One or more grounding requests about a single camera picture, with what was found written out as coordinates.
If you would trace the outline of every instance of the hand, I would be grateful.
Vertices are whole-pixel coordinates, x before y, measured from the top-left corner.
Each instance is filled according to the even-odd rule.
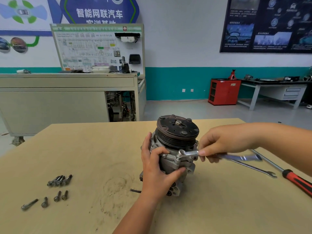
[[[218,158],[210,157],[216,153],[239,153],[259,147],[259,123],[218,126],[210,129],[200,140],[198,149],[201,161],[205,157],[213,162]]]
[[[179,168],[169,175],[163,173],[159,168],[159,155],[168,154],[169,151],[165,147],[158,147],[150,153],[151,137],[152,134],[149,132],[142,145],[143,188],[141,195],[158,203],[167,194],[171,185],[186,171],[186,168]]]

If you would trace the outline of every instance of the floor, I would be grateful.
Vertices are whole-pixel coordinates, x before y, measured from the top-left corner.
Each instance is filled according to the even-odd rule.
[[[247,106],[213,106],[206,100],[190,101],[147,101],[144,120],[155,121],[162,115],[175,114],[192,119],[240,118],[245,122],[282,122],[287,125],[312,130],[312,110],[300,106],[298,110],[280,102],[259,99],[255,110],[249,111]],[[13,137],[7,133],[0,118],[0,156],[15,148],[11,145]]]

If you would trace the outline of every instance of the red tool cabinet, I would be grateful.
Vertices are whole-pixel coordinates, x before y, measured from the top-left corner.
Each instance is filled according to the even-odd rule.
[[[236,105],[240,83],[239,79],[212,79],[208,102],[212,105]]]

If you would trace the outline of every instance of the screwdriver handle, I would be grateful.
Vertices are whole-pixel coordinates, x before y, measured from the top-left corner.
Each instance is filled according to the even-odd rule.
[[[309,181],[306,181],[305,179],[297,176],[292,170],[286,169],[283,171],[283,177],[287,180],[294,183],[296,186],[298,186],[300,189],[302,189],[306,194],[308,194],[310,197],[312,197],[312,183]]]

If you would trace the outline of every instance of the dark blue poster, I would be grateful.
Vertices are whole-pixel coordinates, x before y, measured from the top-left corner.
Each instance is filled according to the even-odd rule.
[[[71,24],[135,23],[136,0],[61,0],[60,7]]]
[[[220,52],[312,53],[312,0],[228,0]]]

